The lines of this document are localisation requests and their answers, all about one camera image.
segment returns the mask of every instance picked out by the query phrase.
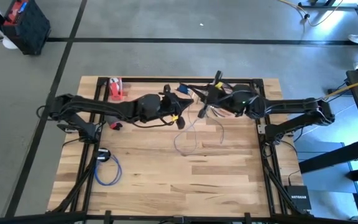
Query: yellow cable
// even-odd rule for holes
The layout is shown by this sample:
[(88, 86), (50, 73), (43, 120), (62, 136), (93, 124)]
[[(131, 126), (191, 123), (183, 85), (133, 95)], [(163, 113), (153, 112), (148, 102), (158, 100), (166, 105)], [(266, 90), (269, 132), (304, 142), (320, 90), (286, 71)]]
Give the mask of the yellow cable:
[[(282, 2), (282, 3), (285, 3), (285, 4), (287, 4), (287, 5), (290, 5), (290, 6), (294, 7), (294, 8), (296, 8), (296, 9), (299, 9), (299, 10), (303, 11), (303, 12), (305, 13), (305, 15), (308, 14), (302, 7), (300, 7), (300, 6), (296, 5), (296, 4), (287, 2), (287, 1), (285, 1), (285, 0), (278, 0), (278, 1), (280, 1), (280, 2)], [(309, 23), (309, 25), (310, 25), (311, 27), (316, 27), (316, 26), (322, 24), (326, 19), (328, 19), (328, 17), (330, 17), (330, 16), (336, 11), (336, 9), (338, 9), (338, 7), (342, 4), (342, 2), (343, 2), (343, 0), (342, 0), (342, 1), (335, 7), (335, 9), (334, 9), (327, 17), (325, 17), (321, 22), (319, 22), (319, 23), (317, 23), (317, 24), (312, 24), (312, 23), (310, 22), (309, 18), (306, 18), (306, 20), (308, 21), (308, 23)]]
[(330, 94), (324, 96), (324, 100), (328, 100), (328, 98), (330, 98), (331, 96), (337, 95), (338, 93), (342, 93), (343, 91), (348, 90), (348, 89), (350, 89), (350, 88), (354, 88), (354, 87), (356, 87), (356, 86), (358, 86), (358, 83), (351, 84), (351, 85), (349, 85), (349, 86), (347, 86), (347, 87), (344, 87), (344, 88), (341, 88), (341, 89), (339, 89), (339, 90), (336, 90), (336, 91), (334, 91), (334, 92), (332, 92), (332, 93), (330, 93)]

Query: wood plank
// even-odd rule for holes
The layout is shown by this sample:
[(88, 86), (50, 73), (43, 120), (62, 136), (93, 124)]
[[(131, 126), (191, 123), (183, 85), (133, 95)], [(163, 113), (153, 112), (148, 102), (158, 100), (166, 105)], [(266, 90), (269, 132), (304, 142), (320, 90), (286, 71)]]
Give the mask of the wood plank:
[[(93, 98), (96, 81), (97, 77), (82, 77), (78, 94)], [(158, 93), (165, 84), (125, 83), (124, 100)], [(172, 90), (178, 86), (177, 83), (169, 84)], [(277, 79), (264, 79), (264, 84), (268, 99), (282, 99)], [(180, 98), (189, 97), (175, 93)], [(196, 97), (195, 101), (184, 111), (185, 128), (198, 119), (198, 111), (203, 106)], [(89, 120), (89, 113), (79, 115)], [(271, 116), (272, 123), (282, 123), (286, 119), (285, 114)], [(153, 124), (160, 124), (160, 121), (149, 122), (147, 126)], [(197, 120), (196, 132), (191, 128), (177, 137), (179, 150), (188, 156), (181, 156), (175, 150), (173, 139), (181, 133), (176, 126), (142, 129), (123, 125), (121, 131), (105, 126), (101, 138), (101, 147), (110, 149), (119, 159), (122, 178), (110, 187), (93, 182), (89, 214), (103, 215), (105, 210), (111, 210), (115, 215), (243, 217), (244, 212), (250, 212), (253, 217), (269, 216), (255, 121), (245, 116), (216, 118), (212, 114), (210, 118)], [(66, 141), (74, 138), (76, 134), (68, 134)], [(290, 138), (285, 137), (285, 140), (292, 143)], [(74, 185), (81, 152), (82, 143), (79, 142), (62, 149), (49, 210), (55, 208)], [(288, 175), (299, 169), (296, 154), (290, 146), (282, 144), (277, 146), (277, 155), (286, 184)], [(98, 168), (99, 177), (105, 182), (111, 181), (116, 172), (117, 165), (113, 161)], [(293, 174), (291, 182), (301, 185), (300, 174)], [(79, 205), (83, 201), (84, 187)], [(278, 208), (277, 191), (273, 191)]]

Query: blue object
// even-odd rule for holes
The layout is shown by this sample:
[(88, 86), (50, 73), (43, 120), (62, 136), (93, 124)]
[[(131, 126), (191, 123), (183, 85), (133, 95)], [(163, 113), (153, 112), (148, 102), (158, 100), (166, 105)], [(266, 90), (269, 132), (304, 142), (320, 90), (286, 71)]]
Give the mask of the blue object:
[(24, 2), (18, 13), (22, 13), (24, 11), (26, 5), (27, 5), (27, 2)]
[(184, 93), (186, 95), (189, 94), (189, 89), (183, 85), (183, 84), (180, 84), (179, 87), (177, 88), (177, 91), (181, 92), (181, 93)]
[(112, 180), (112, 182), (110, 183), (104, 183), (102, 182), (100, 179), (99, 179), (99, 176), (98, 176), (98, 168), (100, 166), (100, 163), (99, 161), (96, 161), (96, 167), (94, 168), (94, 178), (96, 179), (96, 181), (98, 181), (98, 183), (102, 186), (112, 186), (116, 183), (118, 183), (119, 179), (121, 179), (121, 176), (122, 176), (122, 168), (121, 168), (121, 165), (119, 164), (118, 162), (118, 159), (113, 155), (110, 157), (110, 159), (114, 160), (118, 166), (118, 170), (117, 170), (117, 174), (116, 174), (116, 178), (114, 178), (114, 180)]

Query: red clamp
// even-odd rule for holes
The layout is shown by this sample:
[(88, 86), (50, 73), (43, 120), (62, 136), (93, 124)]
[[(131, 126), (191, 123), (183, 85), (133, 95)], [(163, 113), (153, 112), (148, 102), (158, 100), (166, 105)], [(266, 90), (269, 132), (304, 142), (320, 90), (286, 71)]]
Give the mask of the red clamp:
[(124, 90), (121, 78), (110, 78), (110, 95), (112, 100), (123, 100)]

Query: yellow tag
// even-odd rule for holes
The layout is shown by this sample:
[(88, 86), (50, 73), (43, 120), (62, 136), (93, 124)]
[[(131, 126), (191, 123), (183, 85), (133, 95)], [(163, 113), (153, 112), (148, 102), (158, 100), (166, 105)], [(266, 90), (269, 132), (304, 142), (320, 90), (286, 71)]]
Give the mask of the yellow tag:
[(218, 84), (215, 85), (216, 88), (221, 88), (223, 86), (223, 82), (218, 82)]

